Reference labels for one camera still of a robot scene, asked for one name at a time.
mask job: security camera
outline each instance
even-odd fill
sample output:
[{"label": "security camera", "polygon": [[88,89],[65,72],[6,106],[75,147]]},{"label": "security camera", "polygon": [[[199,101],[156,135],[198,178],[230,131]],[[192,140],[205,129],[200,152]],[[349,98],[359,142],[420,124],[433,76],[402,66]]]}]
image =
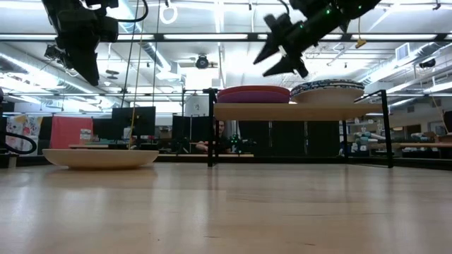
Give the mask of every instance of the security camera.
[{"label": "security camera", "polygon": [[205,69],[209,67],[209,61],[206,55],[199,55],[198,60],[196,60],[196,67],[198,69]]}]

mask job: white ring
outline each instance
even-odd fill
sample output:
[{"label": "white ring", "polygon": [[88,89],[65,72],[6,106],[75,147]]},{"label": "white ring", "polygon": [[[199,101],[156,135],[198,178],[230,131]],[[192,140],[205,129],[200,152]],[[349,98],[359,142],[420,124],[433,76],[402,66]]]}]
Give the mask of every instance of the white ring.
[{"label": "white ring", "polygon": [[[165,12],[165,10],[168,10],[168,9],[172,9],[172,11],[173,11],[172,18],[170,18],[169,20],[167,20],[163,16],[163,13]],[[162,21],[162,23],[169,25],[169,24],[173,23],[174,21],[176,21],[176,19],[177,19],[177,7],[170,6],[170,7],[160,9],[160,21]]]}]

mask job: shelf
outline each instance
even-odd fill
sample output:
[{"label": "shelf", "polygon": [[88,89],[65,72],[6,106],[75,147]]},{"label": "shelf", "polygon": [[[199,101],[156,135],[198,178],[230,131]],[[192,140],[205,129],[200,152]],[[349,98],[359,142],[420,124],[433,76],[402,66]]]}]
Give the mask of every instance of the shelf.
[{"label": "shelf", "polygon": [[247,104],[218,103],[218,120],[238,121],[342,121],[382,112],[381,104]]}]

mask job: purple plate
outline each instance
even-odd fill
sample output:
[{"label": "purple plate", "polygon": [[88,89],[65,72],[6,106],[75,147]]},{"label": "purple plate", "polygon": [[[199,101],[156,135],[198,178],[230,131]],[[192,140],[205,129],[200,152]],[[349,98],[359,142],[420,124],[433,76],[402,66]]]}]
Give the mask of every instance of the purple plate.
[{"label": "purple plate", "polygon": [[218,97],[218,103],[289,103],[290,96],[280,92],[242,91]]}]

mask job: ceiling duct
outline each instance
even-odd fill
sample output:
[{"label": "ceiling duct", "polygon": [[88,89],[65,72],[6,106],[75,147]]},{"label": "ceiling duct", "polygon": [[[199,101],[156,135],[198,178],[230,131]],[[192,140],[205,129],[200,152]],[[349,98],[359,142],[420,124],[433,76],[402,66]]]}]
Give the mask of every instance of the ceiling duct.
[{"label": "ceiling duct", "polygon": [[[109,10],[109,13],[114,14],[115,18],[121,19],[135,19],[133,11],[127,4],[126,0],[119,0],[119,8]],[[135,33],[137,37],[142,33],[143,29],[139,23],[119,23],[119,25],[129,34]],[[139,42],[141,49],[149,55],[149,57],[157,64],[159,71],[171,71],[171,65],[166,59],[157,51],[154,44],[150,42]]]},{"label": "ceiling duct", "polygon": [[371,68],[361,77],[356,78],[364,85],[370,85],[383,78],[389,77],[394,73],[401,71],[407,65],[419,64],[432,57],[437,51],[451,45],[449,42],[430,42],[423,43],[409,43],[403,45],[404,49],[408,50],[406,57],[398,59],[398,54],[392,56],[388,60],[380,63],[378,66]]},{"label": "ceiling duct", "polygon": [[[6,43],[0,43],[0,57],[7,60],[16,69],[23,69],[26,73],[36,75],[39,73],[41,78],[44,78],[47,82],[66,83],[67,85],[81,91],[81,93],[105,93],[104,90],[93,87],[92,85],[83,82],[78,78],[71,77],[64,71],[60,71],[58,68],[50,66],[30,55],[27,55],[20,50],[17,50]],[[120,104],[121,100],[118,98],[110,98],[113,104]]]}]

